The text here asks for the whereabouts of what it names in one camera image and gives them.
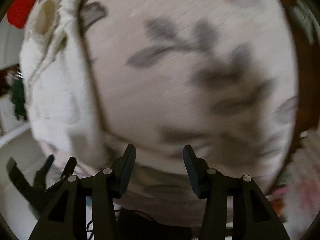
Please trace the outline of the red pillow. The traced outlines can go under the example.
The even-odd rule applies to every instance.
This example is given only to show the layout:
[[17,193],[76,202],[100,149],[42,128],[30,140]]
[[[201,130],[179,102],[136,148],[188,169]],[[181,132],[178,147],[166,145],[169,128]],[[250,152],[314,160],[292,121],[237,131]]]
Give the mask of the red pillow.
[[23,29],[37,0],[14,0],[7,10],[7,20],[17,29]]

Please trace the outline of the white fluffy knit sweater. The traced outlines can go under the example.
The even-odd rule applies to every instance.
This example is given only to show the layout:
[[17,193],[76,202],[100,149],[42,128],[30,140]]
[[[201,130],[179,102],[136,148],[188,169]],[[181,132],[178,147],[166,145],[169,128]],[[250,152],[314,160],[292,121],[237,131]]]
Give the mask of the white fluffy knit sweater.
[[105,15],[90,0],[37,0],[20,51],[33,138],[58,166],[75,157],[86,174],[104,168],[107,158],[83,32]]

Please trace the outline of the dark green striped-cuff garment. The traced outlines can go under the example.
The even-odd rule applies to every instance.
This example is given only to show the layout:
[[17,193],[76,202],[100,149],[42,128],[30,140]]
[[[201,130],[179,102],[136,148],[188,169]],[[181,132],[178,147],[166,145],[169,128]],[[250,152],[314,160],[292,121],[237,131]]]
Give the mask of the dark green striped-cuff garment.
[[22,78],[16,78],[11,86],[11,102],[14,105],[14,115],[17,120],[27,121],[27,112],[25,110],[25,94]]

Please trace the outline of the floral plush bed blanket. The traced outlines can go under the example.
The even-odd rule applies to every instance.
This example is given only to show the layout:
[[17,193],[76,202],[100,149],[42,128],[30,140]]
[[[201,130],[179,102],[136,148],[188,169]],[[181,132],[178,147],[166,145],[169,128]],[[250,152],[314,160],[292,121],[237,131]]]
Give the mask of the floral plush bed blanket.
[[295,125],[295,48],[279,0],[91,0],[86,32],[106,144],[137,149],[119,204],[196,216],[182,152],[267,191]]

